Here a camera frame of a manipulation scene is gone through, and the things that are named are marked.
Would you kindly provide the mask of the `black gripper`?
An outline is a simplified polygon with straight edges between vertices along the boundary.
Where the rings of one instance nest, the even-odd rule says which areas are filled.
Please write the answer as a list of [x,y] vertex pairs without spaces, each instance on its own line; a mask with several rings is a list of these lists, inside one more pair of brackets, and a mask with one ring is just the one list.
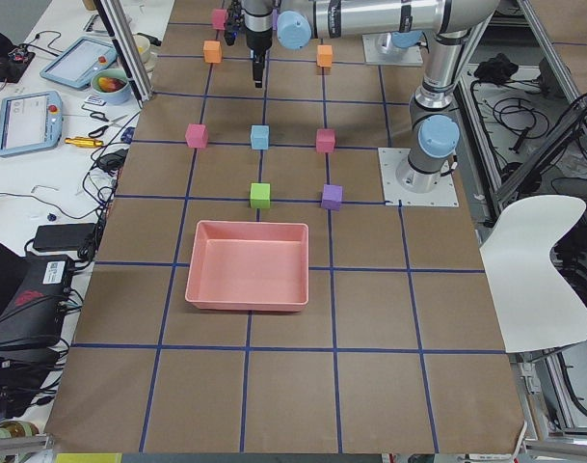
[[263,88],[265,53],[272,46],[274,8],[271,0],[243,0],[246,43],[253,52],[253,82],[258,89]]

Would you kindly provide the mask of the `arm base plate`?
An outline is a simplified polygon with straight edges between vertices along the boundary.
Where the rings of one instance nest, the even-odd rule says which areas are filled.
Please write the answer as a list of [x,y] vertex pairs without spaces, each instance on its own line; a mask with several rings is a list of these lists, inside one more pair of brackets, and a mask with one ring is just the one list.
[[410,149],[378,148],[384,203],[391,206],[458,207],[451,166],[422,174],[409,163]]
[[365,62],[377,66],[420,68],[423,64],[421,39],[421,31],[363,35]]

